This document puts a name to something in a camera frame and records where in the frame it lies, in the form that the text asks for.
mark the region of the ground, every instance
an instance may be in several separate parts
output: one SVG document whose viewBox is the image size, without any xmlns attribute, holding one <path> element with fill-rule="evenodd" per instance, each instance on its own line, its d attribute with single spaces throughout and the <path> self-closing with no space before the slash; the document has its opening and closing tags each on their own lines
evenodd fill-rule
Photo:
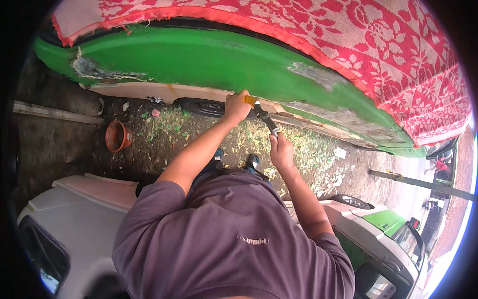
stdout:
<svg viewBox="0 0 478 299">
<path fill-rule="evenodd" d="M 148 100 L 104 97 L 80 88 L 76 83 L 52 71 L 31 72 L 31 81 L 41 78 L 41 87 L 19 92 L 19 100 L 66 111 L 100 117 L 105 125 L 98 127 L 68 121 L 16 115 L 20 128 L 22 165 L 20 188 L 16 193 L 17 212 L 26 202 L 47 190 L 54 179 L 90 172 L 118 179 L 153 182 L 175 155 L 217 119 L 189 114 L 175 105 L 151 103 Z M 129 107 L 123 111 L 122 106 Z M 159 117 L 151 114 L 160 111 Z M 106 126 L 121 121 L 133 132 L 131 146 L 111 153 L 105 145 Z M 425 159 L 402 158 L 382 152 L 357 150 L 353 145 L 310 130 L 278 124 L 295 148 L 295 164 L 311 190 L 320 199 L 334 194 L 347 194 L 374 205 L 383 204 L 409 219 L 421 219 L 422 204 L 430 190 L 383 178 L 374 178 L 367 170 L 390 170 L 407 177 L 433 180 L 424 174 Z M 224 166 L 239 168 L 249 154 L 261 158 L 258 170 L 271 179 L 279 195 L 290 200 L 287 187 L 269 157 L 268 129 L 257 119 L 241 122 L 221 143 L 225 151 Z M 336 156 L 337 149 L 346 151 L 345 159 Z"/>
</svg>

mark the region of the hand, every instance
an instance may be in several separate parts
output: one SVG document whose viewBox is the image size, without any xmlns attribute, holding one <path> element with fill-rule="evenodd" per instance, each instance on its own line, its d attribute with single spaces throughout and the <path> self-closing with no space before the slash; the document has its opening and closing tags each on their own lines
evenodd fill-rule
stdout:
<svg viewBox="0 0 478 299">
<path fill-rule="evenodd" d="M 279 172 L 294 166 L 294 145 L 287 140 L 282 132 L 277 138 L 269 134 L 271 140 L 271 160 Z"/>
<path fill-rule="evenodd" d="M 244 120 L 252 108 L 244 101 L 245 95 L 249 95 L 249 92 L 243 89 L 240 93 L 226 96 L 224 118 L 232 122 L 234 125 L 237 125 L 240 121 Z"/>
</svg>

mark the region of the red floral blanket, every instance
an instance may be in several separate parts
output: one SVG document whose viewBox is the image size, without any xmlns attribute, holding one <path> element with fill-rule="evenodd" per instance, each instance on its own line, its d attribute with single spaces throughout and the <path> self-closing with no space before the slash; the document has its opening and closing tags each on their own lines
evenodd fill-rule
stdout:
<svg viewBox="0 0 478 299">
<path fill-rule="evenodd" d="M 177 16 L 240 26 L 311 55 L 391 114 L 415 146 L 459 136 L 470 119 L 453 50 L 415 0 L 64 0 L 52 21 L 71 46 L 97 28 Z"/>
</svg>

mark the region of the screwdriver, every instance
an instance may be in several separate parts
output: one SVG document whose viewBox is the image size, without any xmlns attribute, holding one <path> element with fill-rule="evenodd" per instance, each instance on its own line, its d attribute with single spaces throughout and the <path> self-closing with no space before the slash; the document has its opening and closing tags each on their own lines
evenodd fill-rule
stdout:
<svg viewBox="0 0 478 299">
<path fill-rule="evenodd" d="M 258 98 L 248 95 L 244 96 L 244 101 L 254 108 L 257 113 L 257 118 L 265 122 L 269 131 L 271 131 L 271 134 L 277 138 L 277 131 L 279 128 L 276 126 L 269 113 L 262 110 L 261 101 L 259 101 Z"/>
</svg>

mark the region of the exposed primer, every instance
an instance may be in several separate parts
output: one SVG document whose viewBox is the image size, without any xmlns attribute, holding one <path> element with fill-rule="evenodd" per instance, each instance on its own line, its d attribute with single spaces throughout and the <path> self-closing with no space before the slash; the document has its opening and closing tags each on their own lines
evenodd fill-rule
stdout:
<svg viewBox="0 0 478 299">
<path fill-rule="evenodd" d="M 91 58 L 85 58 L 81 54 L 81 49 L 78 47 L 76 59 L 71 62 L 71 67 L 75 70 L 79 77 L 89 79 L 134 79 L 142 82 L 146 80 L 139 79 L 145 76 L 145 73 L 134 72 L 120 72 L 120 71 L 105 71 L 98 68 L 98 62 Z"/>
<path fill-rule="evenodd" d="M 367 136 L 376 142 L 403 142 L 403 139 L 393 128 L 383 127 L 359 118 L 353 110 L 339 107 L 337 111 L 328 111 L 323 108 L 302 103 L 281 103 L 283 106 L 292 107 L 307 113 L 315 114 L 332 122 L 338 123 L 361 135 Z"/>
<path fill-rule="evenodd" d="M 334 71 L 326 71 L 317 67 L 308 66 L 302 62 L 294 62 L 294 67 L 288 66 L 287 69 L 298 75 L 314 80 L 322 85 L 327 91 L 332 91 L 337 83 L 347 84 L 347 80 Z"/>
</svg>

